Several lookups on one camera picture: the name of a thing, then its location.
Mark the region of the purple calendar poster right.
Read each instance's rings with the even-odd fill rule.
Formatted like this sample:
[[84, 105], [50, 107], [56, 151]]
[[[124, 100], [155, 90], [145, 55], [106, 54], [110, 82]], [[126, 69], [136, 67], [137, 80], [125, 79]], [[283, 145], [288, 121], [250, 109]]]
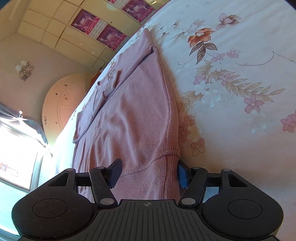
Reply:
[[142, 0], [108, 0], [111, 4], [130, 15], [139, 23], [144, 23], [152, 16], [155, 9]]

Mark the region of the window with curtain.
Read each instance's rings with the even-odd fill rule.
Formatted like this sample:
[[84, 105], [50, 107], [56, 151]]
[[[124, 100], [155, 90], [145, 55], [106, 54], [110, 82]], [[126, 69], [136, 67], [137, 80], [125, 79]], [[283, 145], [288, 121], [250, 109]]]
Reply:
[[38, 121], [1, 103], [1, 182], [23, 192], [34, 190], [47, 144]]

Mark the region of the orange striped pillow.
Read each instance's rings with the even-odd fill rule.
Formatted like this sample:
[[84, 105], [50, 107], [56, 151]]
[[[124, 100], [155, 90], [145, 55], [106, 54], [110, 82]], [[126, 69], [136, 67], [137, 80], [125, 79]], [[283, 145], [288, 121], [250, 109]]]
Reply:
[[95, 83], [95, 81], [97, 80], [97, 78], [99, 77], [99, 75], [101, 74], [101, 71], [99, 70], [93, 77], [92, 77], [92, 79], [91, 79], [91, 81], [90, 81], [90, 86], [92, 86], [94, 83]]

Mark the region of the pink knit sweater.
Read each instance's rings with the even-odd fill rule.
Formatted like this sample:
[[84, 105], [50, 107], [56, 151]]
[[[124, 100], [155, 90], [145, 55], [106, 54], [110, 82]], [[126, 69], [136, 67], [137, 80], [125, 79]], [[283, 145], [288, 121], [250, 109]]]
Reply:
[[73, 168], [87, 172], [122, 160], [116, 200], [180, 198], [179, 116], [170, 82], [144, 29], [122, 52], [77, 114]]

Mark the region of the white floral bed sheet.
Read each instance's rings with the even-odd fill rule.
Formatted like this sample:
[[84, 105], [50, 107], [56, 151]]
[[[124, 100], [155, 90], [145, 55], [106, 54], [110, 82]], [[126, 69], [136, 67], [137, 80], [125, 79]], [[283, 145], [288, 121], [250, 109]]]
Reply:
[[241, 175], [280, 205], [278, 238], [295, 240], [295, 9], [286, 1], [167, 2], [98, 69], [41, 181], [73, 168], [77, 114], [144, 29], [177, 103], [178, 161]]

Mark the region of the purple calendar poster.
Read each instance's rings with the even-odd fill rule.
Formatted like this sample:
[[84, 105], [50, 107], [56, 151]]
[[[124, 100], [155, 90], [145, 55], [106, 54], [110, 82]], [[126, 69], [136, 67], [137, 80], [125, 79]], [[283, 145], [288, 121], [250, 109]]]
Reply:
[[117, 51], [128, 39], [124, 33], [84, 9], [79, 10], [71, 26], [113, 51]]
[[155, 9], [142, 0], [108, 0], [111, 4], [130, 15], [139, 23], [144, 23], [152, 16]]

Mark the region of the wall lamp sconce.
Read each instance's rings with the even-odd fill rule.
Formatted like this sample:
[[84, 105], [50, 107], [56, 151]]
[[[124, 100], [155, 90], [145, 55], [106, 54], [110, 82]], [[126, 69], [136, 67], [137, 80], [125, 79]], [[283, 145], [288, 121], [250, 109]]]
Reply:
[[31, 76], [33, 69], [34, 66], [27, 60], [21, 60], [20, 63], [15, 66], [15, 71], [22, 81], [26, 81]]

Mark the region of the cream arched headboard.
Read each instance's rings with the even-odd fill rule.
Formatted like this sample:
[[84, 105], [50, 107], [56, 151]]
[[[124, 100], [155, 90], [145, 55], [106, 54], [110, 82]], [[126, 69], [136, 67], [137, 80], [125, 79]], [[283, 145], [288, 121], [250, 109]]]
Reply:
[[48, 91], [42, 108], [43, 130], [54, 144], [80, 102], [86, 96], [92, 75], [79, 73], [58, 80]]

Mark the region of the cream glossy wardrobe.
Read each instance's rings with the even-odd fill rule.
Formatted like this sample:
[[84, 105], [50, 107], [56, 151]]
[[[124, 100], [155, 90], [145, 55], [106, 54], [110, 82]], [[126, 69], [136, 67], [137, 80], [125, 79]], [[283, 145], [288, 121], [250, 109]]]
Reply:
[[[167, 3], [167, 1], [145, 2], [155, 9], [154, 14]], [[20, 23], [18, 33], [87, 68], [98, 70], [106, 66], [123, 45], [117, 51], [113, 51], [72, 27], [71, 23], [81, 9], [124, 33], [128, 37], [127, 41], [154, 15], [144, 23], [139, 23], [109, 1], [31, 1]]]

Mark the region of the purple calendar poster left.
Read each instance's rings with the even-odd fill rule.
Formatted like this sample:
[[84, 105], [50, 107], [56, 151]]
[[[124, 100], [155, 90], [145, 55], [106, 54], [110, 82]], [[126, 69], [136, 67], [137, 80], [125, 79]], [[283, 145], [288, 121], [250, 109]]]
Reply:
[[117, 51], [128, 39], [124, 33], [84, 9], [79, 10], [71, 26], [113, 51]]

